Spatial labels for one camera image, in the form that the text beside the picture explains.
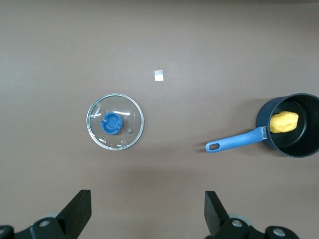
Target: screw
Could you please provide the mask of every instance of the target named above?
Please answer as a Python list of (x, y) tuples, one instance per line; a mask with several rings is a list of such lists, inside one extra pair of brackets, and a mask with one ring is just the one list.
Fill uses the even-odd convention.
[(284, 231), (279, 228), (273, 229), (273, 233), (279, 237), (284, 237), (286, 235)]
[(40, 224), (39, 224), (39, 227), (45, 227), (45, 226), (47, 226), (47, 225), (49, 225), (50, 224), (50, 222), (49, 221), (43, 221), (43, 222), (41, 222)]
[(237, 228), (241, 228), (243, 226), (239, 220), (233, 220), (231, 224)]

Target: yellow potato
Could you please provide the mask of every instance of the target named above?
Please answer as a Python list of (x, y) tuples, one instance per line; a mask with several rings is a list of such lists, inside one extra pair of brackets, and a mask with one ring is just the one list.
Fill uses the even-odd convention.
[(299, 115), (289, 111), (282, 111), (270, 119), (271, 133), (286, 133), (297, 127)]

